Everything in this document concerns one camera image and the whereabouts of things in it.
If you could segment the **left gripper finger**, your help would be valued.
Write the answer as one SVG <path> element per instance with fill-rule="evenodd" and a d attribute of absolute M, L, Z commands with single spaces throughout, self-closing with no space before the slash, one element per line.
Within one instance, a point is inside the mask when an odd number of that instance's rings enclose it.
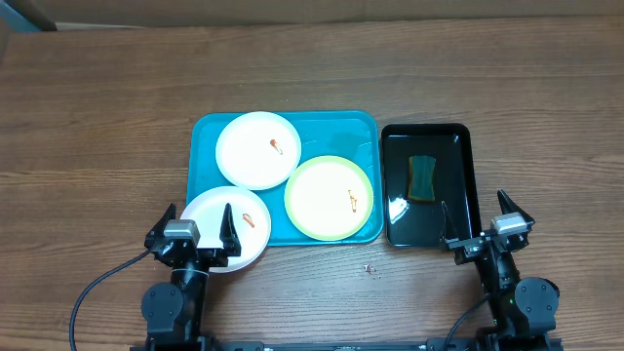
<path fill-rule="evenodd" d="M 166 225 L 170 220 L 176 218 L 176 205 L 170 203 L 162 217 L 154 224 L 154 226 L 145 235 L 145 244 L 155 244 L 164 237 Z"/>
<path fill-rule="evenodd" d="M 229 203 L 225 205 L 223 217 L 220 225 L 219 240 L 222 243 L 222 250 L 226 256 L 240 256 L 241 244 L 235 229 L 232 207 Z"/>

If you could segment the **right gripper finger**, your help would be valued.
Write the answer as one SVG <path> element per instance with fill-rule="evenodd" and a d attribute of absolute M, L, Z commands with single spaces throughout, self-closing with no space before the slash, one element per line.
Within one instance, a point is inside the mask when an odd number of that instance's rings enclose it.
<path fill-rule="evenodd" d="M 497 199 L 503 215 L 518 213 L 528 226 L 535 223 L 534 218 L 518 206 L 502 188 L 497 190 Z"/>
<path fill-rule="evenodd" d="M 448 206 L 445 201 L 441 202 L 442 214 L 443 214 L 443 224 L 440 236 L 439 248 L 447 252 L 449 250 L 449 245 L 458 241 L 458 235 L 452 223 L 452 218 L 449 213 Z"/>

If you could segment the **pinkish white plate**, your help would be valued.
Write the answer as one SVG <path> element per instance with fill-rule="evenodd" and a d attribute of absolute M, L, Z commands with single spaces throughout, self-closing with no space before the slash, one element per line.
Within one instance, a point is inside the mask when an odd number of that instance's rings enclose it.
<path fill-rule="evenodd" d="M 200 249 L 223 246 L 219 240 L 219 230 L 227 204 L 232 209 L 242 251 L 240 256 L 228 258 L 227 267 L 213 267 L 211 273 L 230 273 L 252 264 L 266 249 L 271 233 L 270 214 L 256 194 L 236 186 L 220 186 L 196 197 L 181 215 L 182 219 L 196 222 L 200 233 Z"/>

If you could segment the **green yellow sponge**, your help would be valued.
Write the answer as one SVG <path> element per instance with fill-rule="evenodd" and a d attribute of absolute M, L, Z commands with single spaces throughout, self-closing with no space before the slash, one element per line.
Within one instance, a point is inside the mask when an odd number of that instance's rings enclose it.
<path fill-rule="evenodd" d="M 408 198 L 414 202 L 433 202 L 435 192 L 433 175 L 436 159 L 426 155 L 409 158 Z"/>

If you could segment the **white plate top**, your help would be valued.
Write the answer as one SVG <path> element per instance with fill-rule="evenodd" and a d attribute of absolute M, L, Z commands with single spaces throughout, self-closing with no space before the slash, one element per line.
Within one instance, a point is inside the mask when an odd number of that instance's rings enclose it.
<path fill-rule="evenodd" d="M 225 126 L 216 142 L 215 160 L 232 184 L 267 190 L 291 176 L 301 152 L 301 139 L 291 122 L 276 113 L 256 111 Z"/>

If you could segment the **yellow green rimmed plate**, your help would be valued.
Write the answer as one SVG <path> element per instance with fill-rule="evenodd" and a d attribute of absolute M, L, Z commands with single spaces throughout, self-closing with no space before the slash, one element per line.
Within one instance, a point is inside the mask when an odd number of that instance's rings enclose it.
<path fill-rule="evenodd" d="M 358 165 L 327 155 L 296 168 L 287 181 L 284 203 L 289 220 L 302 234 L 335 242 L 364 228 L 374 195 L 369 177 Z"/>

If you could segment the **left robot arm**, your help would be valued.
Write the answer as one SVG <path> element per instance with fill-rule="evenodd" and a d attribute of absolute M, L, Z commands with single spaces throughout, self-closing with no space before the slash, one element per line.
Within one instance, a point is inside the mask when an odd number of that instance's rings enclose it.
<path fill-rule="evenodd" d="M 219 248 L 201 249 L 198 225 L 192 219 L 177 219 L 174 204 L 146 234 L 148 252 L 172 269 L 171 279 L 149 288 L 141 301 L 146 350 L 221 348 L 213 335 L 202 332 L 202 323 L 210 269 L 225 267 L 230 257 L 241 255 L 230 205 L 224 206 L 217 234 Z"/>

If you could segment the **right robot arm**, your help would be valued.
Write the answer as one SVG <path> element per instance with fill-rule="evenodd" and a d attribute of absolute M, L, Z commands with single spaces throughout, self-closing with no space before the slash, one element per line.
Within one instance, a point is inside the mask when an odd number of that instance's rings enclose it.
<path fill-rule="evenodd" d="M 448 332 L 444 350 L 562 350 L 563 342 L 549 333 L 556 328 L 560 290 L 540 277 L 523 278 L 513 253 L 528 245 L 535 220 L 500 189 L 497 198 L 501 215 L 479 236 L 457 237 L 448 207 L 442 205 L 444 222 L 440 244 L 454 253 L 457 265 L 473 262 L 478 270 L 484 297 L 465 312 Z M 483 305 L 488 305 L 494 325 L 480 328 L 472 338 L 455 338 L 461 324 Z"/>

